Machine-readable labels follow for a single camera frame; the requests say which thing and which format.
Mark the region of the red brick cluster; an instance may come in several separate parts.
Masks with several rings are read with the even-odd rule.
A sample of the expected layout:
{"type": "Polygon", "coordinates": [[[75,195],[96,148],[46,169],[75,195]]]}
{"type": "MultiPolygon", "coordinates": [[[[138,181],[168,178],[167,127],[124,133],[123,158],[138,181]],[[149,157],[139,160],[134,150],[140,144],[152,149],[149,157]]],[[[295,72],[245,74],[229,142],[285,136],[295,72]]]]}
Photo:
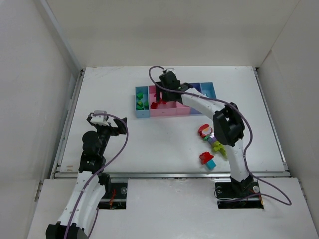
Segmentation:
{"type": "Polygon", "coordinates": [[[150,105],[151,109],[156,109],[158,107],[158,103],[157,102],[152,102],[150,105]]]}

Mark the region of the green slope piece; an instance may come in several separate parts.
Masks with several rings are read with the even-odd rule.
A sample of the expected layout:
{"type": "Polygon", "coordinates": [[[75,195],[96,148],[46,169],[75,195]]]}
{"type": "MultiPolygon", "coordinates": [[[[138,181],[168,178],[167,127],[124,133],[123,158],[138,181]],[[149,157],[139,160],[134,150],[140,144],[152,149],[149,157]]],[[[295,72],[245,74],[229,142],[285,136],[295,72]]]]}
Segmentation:
{"type": "Polygon", "coordinates": [[[145,108],[145,109],[148,109],[148,108],[149,108],[149,103],[148,103],[148,101],[145,101],[145,102],[144,102],[144,108],[145,108]]]}

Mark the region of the small green number brick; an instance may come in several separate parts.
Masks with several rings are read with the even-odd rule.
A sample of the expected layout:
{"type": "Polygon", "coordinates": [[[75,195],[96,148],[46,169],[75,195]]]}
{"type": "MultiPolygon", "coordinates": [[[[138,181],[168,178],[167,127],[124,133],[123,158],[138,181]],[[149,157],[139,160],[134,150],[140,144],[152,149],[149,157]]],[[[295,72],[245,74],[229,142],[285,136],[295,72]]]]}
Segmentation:
{"type": "Polygon", "coordinates": [[[137,110],[143,110],[144,109],[144,103],[140,100],[136,101],[136,109],[137,110]]]}

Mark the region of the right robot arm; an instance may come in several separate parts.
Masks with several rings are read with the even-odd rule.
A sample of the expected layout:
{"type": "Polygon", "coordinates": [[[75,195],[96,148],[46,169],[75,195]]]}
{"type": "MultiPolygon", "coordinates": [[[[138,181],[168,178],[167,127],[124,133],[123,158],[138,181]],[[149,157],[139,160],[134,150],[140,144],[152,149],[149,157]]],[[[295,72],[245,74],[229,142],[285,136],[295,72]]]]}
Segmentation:
{"type": "Polygon", "coordinates": [[[181,83],[171,70],[163,70],[156,82],[157,96],[165,101],[180,102],[201,112],[213,122],[214,136],[225,146],[230,164],[230,179],[234,196],[248,199],[253,197],[251,175],[244,155],[244,123],[235,103],[227,103],[207,97],[189,83],[181,83]]]}

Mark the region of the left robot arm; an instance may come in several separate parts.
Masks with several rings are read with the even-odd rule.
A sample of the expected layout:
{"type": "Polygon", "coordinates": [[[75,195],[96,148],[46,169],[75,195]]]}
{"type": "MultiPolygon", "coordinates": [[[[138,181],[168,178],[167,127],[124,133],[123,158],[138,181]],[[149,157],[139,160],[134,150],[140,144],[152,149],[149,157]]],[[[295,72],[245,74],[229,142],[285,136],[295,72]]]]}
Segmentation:
{"type": "Polygon", "coordinates": [[[63,213],[55,224],[49,224],[45,236],[48,239],[88,239],[98,215],[98,205],[111,190],[111,178],[104,173],[110,164],[104,152],[111,137],[128,136],[127,118],[112,116],[113,127],[106,111],[89,113],[87,122],[95,128],[82,137],[82,154],[76,184],[63,213]]]}

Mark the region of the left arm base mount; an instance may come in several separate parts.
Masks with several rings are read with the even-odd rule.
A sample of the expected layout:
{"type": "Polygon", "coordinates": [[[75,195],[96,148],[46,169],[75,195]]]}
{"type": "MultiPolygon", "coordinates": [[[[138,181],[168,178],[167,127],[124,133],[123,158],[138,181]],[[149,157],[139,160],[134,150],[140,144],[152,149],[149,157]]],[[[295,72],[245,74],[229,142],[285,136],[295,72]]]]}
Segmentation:
{"type": "Polygon", "coordinates": [[[98,204],[100,210],[124,210],[127,205],[128,181],[115,180],[98,204]]]}

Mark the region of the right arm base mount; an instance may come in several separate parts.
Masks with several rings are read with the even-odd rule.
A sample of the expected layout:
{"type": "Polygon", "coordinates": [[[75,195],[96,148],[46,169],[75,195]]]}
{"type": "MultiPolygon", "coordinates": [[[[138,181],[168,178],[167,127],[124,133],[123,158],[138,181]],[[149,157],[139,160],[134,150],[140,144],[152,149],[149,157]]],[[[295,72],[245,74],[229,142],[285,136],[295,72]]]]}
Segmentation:
{"type": "Polygon", "coordinates": [[[231,182],[215,182],[214,196],[219,209],[263,209],[259,184],[253,181],[243,192],[236,192],[231,182]]]}

